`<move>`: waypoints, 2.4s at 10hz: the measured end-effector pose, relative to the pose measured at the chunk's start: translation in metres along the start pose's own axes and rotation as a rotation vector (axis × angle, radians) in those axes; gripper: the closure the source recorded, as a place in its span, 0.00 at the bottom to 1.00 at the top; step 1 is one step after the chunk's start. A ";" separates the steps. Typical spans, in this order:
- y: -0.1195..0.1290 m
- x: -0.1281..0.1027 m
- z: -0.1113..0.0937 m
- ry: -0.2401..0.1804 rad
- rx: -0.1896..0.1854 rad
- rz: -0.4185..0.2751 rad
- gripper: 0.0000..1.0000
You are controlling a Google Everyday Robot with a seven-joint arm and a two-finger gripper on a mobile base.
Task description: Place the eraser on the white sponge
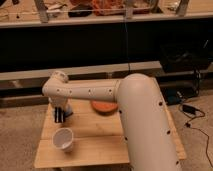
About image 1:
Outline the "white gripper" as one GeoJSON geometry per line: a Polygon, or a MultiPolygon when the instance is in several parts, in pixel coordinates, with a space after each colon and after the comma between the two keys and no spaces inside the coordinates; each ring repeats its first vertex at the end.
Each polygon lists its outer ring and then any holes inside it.
{"type": "Polygon", "coordinates": [[[68,100],[66,98],[61,98],[61,97],[50,97],[49,98],[49,103],[53,108],[55,108],[55,122],[64,122],[64,111],[62,109],[65,109],[68,100]]]}

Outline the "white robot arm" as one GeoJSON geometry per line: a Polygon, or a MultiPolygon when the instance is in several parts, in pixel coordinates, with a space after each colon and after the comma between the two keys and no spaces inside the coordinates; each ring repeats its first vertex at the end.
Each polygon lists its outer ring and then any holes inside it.
{"type": "Polygon", "coordinates": [[[42,88],[59,110],[69,110],[69,99],[118,104],[131,171],[182,171],[169,127],[165,102],[153,78],[130,74],[123,79],[71,82],[54,72],[42,88]]]}

